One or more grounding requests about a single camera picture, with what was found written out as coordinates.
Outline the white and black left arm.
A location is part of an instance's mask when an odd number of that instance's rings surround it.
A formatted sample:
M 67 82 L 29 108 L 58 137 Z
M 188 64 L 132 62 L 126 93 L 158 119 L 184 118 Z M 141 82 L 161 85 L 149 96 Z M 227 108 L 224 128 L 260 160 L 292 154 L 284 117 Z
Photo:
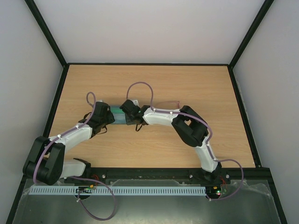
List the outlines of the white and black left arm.
M 100 134 L 102 129 L 114 122 L 110 106 L 97 101 L 92 112 L 70 130 L 50 138 L 37 137 L 23 166 L 23 174 L 33 178 L 35 183 L 47 185 L 53 185 L 61 178 L 81 177 L 91 164 L 78 158 L 66 161 L 65 153 Z

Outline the light blue cleaning cloth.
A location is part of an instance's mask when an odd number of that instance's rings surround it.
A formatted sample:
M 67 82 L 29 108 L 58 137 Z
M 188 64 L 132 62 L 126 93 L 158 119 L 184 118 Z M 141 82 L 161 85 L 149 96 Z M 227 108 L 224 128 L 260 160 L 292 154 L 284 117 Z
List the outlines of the light blue cleaning cloth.
M 126 115 L 124 113 L 113 113 L 114 125 L 126 125 Z

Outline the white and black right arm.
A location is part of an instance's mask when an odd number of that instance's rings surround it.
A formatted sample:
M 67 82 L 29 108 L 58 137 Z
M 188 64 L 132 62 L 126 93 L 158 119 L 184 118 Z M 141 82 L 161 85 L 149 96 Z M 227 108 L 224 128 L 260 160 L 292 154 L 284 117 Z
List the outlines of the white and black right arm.
M 127 99 L 120 109 L 137 125 L 171 126 L 181 140 L 193 147 L 199 157 L 202 178 L 213 183 L 220 177 L 221 163 L 215 157 L 210 145 L 212 130 L 208 124 L 189 106 L 181 109 L 158 109 L 149 105 L 139 107 Z

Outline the blue-grey glasses case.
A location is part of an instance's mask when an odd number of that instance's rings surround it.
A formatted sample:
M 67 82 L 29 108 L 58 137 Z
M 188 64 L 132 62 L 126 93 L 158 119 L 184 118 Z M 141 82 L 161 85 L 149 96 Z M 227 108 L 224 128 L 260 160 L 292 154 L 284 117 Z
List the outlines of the blue-grey glasses case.
M 119 105 L 111 105 L 110 110 L 114 116 L 112 125 L 134 125 L 134 122 L 120 109 Z

